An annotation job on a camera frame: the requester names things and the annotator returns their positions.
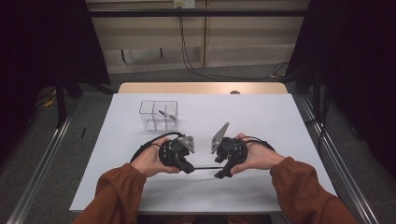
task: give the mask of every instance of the brown jacket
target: brown jacket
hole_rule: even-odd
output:
[[[280,207],[293,223],[357,223],[319,184],[312,166],[288,157],[270,174]],[[129,163],[104,173],[95,198],[74,223],[134,223],[145,183],[146,177]]]

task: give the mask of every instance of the table surface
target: table surface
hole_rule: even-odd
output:
[[[119,93],[288,93],[280,82],[127,82]]]
[[[182,92],[194,93],[147,93],[151,88],[154,91],[177,91],[177,87]],[[218,94],[230,91],[252,94]],[[120,92],[122,94],[113,96],[71,211],[80,212],[85,208],[93,198],[99,175],[120,166],[125,158],[131,158],[134,154],[131,146],[142,145],[159,135],[144,131],[140,118],[131,116],[138,114],[142,100],[179,102],[181,125],[178,131],[194,136],[196,152],[186,159],[195,167],[219,166],[214,162],[214,155],[209,153],[210,139],[224,121],[229,121],[227,136],[235,136],[244,130],[248,135],[264,138],[280,154],[313,165],[322,186],[335,194],[298,109],[281,83],[125,83]],[[268,171],[248,170],[221,180],[213,177],[216,172],[204,169],[189,175],[158,174],[149,178],[139,212],[156,215],[280,211]]]

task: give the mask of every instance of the black curtain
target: black curtain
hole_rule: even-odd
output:
[[[298,92],[317,79],[325,84],[375,157],[396,177],[393,5],[390,0],[311,0],[308,8],[333,13],[304,19],[286,75],[296,75]]]
[[[0,2],[0,161],[32,117],[39,91],[57,76],[72,87],[83,79],[109,83],[87,12],[84,0]]]

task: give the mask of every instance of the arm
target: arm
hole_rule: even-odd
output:
[[[236,138],[247,141],[242,133]],[[293,223],[357,223],[340,199],[318,182],[314,167],[284,158],[260,144],[247,144],[247,159],[231,173],[246,169],[271,170],[273,185],[282,211]]]
[[[154,142],[131,164],[104,173],[98,180],[94,199],[73,223],[134,223],[147,177],[179,172],[176,167],[164,166],[158,157],[158,146],[166,140]]]
[[[129,163],[104,173],[95,198],[73,223],[134,223],[145,182]]]
[[[357,223],[318,182],[314,167],[288,157],[270,171],[282,211],[292,223]]]

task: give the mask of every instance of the black cable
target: black cable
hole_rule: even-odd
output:
[[[240,143],[236,144],[235,146],[233,146],[233,148],[240,147],[242,145],[246,145],[247,143],[259,143],[262,145],[263,142],[264,141],[260,140],[259,138],[256,138],[256,139],[251,139],[251,140],[240,142]]]
[[[255,139],[255,140],[258,140],[258,141],[261,141],[261,142],[262,142],[262,140],[261,140],[260,138],[253,137],[253,136],[244,136],[244,137],[241,137],[241,139],[243,139],[243,138],[251,138],[251,139]]]
[[[161,139],[163,137],[166,137],[168,135],[172,135],[172,134],[177,134],[177,136],[181,137],[184,136],[182,133],[178,133],[178,132],[172,132],[172,133],[164,133],[158,137],[155,137],[153,139],[151,139],[150,141],[148,141],[147,143],[145,143],[144,145],[140,146],[140,148],[136,151],[136,153],[132,156],[131,161],[134,161],[147,147],[153,145],[153,142],[157,141],[158,139]]]
[[[273,76],[274,76],[274,81],[276,81],[276,73],[279,72],[280,69],[282,69],[283,66],[285,66],[285,64],[288,64],[289,62],[284,62],[284,63],[277,63],[274,65],[274,69],[273,69]]]
[[[55,90],[56,90],[56,88],[52,88],[49,92],[43,94],[42,96],[37,97],[37,101],[42,99],[42,98],[44,98],[44,97],[46,97],[47,95],[53,93]]]
[[[209,78],[209,79],[217,81],[217,82],[220,82],[220,80],[215,79],[213,77],[235,78],[235,79],[248,80],[248,81],[261,81],[261,80],[265,80],[267,78],[272,77],[272,75],[267,76],[267,77],[249,78],[249,77],[229,77],[229,76],[222,76],[222,75],[211,75],[211,74],[205,74],[204,75],[204,74],[200,74],[199,72],[197,72],[194,69],[194,67],[192,66],[192,64],[190,62],[189,54],[187,52],[186,40],[184,38],[184,25],[183,25],[182,17],[179,17],[179,24],[180,24],[180,36],[181,36],[181,51],[182,51],[181,53],[182,53],[182,56],[183,56],[183,62],[184,62],[184,65],[186,66],[187,70],[189,72],[191,72],[192,74],[195,74],[195,75],[200,76],[200,77],[206,77],[206,78]]]
[[[292,71],[290,74],[288,74],[287,76],[280,78],[278,80],[278,82],[281,82],[281,83],[291,82],[291,81],[295,80],[300,74],[307,72],[308,69],[309,69],[309,67],[306,65],[300,66],[297,69],[295,69],[294,71]]]

